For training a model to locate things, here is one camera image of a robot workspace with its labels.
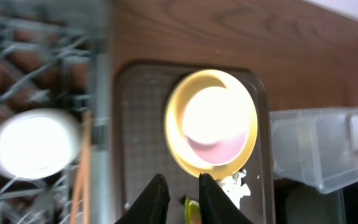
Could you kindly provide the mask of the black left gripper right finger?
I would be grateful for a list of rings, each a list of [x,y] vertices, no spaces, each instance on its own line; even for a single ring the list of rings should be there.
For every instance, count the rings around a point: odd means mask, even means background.
[[[202,224],[253,224],[209,174],[200,174],[198,179]]]

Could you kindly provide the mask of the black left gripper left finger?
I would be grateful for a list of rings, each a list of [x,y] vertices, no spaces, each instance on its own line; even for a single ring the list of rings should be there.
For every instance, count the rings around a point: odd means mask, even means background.
[[[169,202],[167,180],[156,174],[115,224],[166,224]]]

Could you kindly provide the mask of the wooden chopstick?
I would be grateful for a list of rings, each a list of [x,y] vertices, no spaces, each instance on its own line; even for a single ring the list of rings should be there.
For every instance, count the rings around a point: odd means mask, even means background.
[[[85,175],[85,164],[86,164],[86,157],[87,157],[87,143],[88,143],[88,133],[89,133],[89,125],[90,125],[90,112],[85,111],[82,115],[83,118],[83,125],[82,125],[82,137],[81,137],[81,156],[79,160],[79,167],[76,173],[76,179],[74,184],[74,191],[73,191],[73,199],[71,203],[70,209],[70,219],[69,224],[76,223],[76,216],[78,211],[78,203],[81,196],[81,190],[84,185],[84,175]]]
[[[83,224],[90,224],[91,185],[90,185],[90,150],[91,150],[91,111],[84,113],[83,130]]]

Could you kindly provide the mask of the cream cup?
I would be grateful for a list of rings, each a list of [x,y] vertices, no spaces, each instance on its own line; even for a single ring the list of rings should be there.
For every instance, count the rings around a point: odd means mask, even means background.
[[[58,173],[77,158],[80,134],[80,123],[63,110],[16,114],[0,125],[0,174],[27,181]]]

